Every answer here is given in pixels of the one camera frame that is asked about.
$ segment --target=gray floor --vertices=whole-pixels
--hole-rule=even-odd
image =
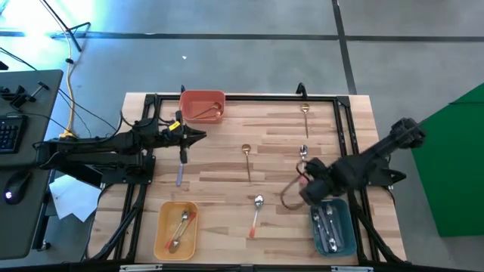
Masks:
[[[69,24],[90,20],[105,32],[337,34],[331,0],[271,1],[51,1]],[[0,27],[22,24],[14,3]],[[340,0],[347,35],[483,36],[480,0]],[[31,14],[45,30],[56,30],[41,6]],[[241,40],[80,40],[85,47],[72,76],[76,100],[115,124],[127,91],[177,91],[214,88],[227,92],[292,93],[304,82],[311,94],[347,94],[340,46],[334,41]],[[358,94],[371,96],[377,128],[408,116],[422,120],[484,81],[483,43],[349,42]],[[0,46],[38,69],[65,70],[64,40],[37,36],[0,38]],[[2,56],[11,70],[28,67]],[[56,103],[53,118],[67,123],[68,107]],[[79,112],[93,134],[110,129]],[[83,124],[75,129],[88,137]],[[48,137],[61,129],[49,126]],[[415,264],[484,270],[484,237],[440,238],[409,152],[398,152],[392,166],[406,172],[396,185],[396,210],[408,260]],[[0,267],[78,261],[90,222],[52,221],[52,249],[25,259],[0,261]]]

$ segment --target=wooden table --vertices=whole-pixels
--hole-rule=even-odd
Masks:
[[[141,117],[144,93],[128,93],[123,113],[128,121]],[[358,145],[361,151],[378,141],[370,98],[350,96]],[[331,103],[309,103],[309,139],[306,139],[300,102],[227,101],[221,124],[189,124],[206,131],[207,137],[192,146],[183,182],[176,187],[179,148],[157,149],[154,180],[149,186],[136,253],[137,263],[162,262],[153,254],[158,211],[170,200],[192,201],[199,207],[197,249],[189,263],[207,264],[357,264],[356,254],[324,258],[314,248],[308,208],[286,210],[279,193],[296,177],[299,147],[306,144],[309,156],[329,164],[340,157],[334,110]],[[164,101],[162,117],[173,119],[178,101]],[[250,144],[252,183],[247,180],[242,144]],[[112,186],[101,198],[88,245],[93,255],[119,225],[126,185]],[[249,229],[254,216],[253,199],[262,194],[255,239]],[[391,249],[405,259],[395,207],[382,188],[369,187],[368,198],[375,228]],[[299,201],[291,190],[287,201]],[[129,228],[124,252],[129,247]],[[366,255],[370,258],[366,231],[361,227]]]

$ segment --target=gold spoon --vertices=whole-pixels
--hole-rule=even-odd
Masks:
[[[249,175],[249,182],[251,182],[250,180],[250,169],[249,169],[249,152],[250,152],[250,145],[249,144],[244,144],[242,146],[242,152],[245,153],[245,159],[246,159],[246,162],[247,162],[247,174]]]
[[[304,126],[306,127],[306,138],[309,138],[309,133],[308,133],[308,117],[307,117],[307,112],[309,111],[309,105],[304,103],[301,105],[301,111],[304,113]]]
[[[221,110],[221,109],[222,109],[222,105],[219,102],[215,102],[214,104],[212,104],[212,106],[208,110],[205,110],[202,113],[198,113],[196,116],[193,116],[191,118],[192,119],[195,119],[198,116],[201,116],[202,114],[204,114],[204,113],[206,113],[206,112],[208,112],[210,110]]]
[[[215,112],[215,114],[214,114],[214,115],[212,115],[212,116],[198,117],[198,118],[196,118],[196,120],[205,119],[205,118],[210,118],[210,117],[216,117],[216,118],[219,118],[221,115],[222,115],[222,112],[221,112],[220,110],[217,110],[217,111]]]

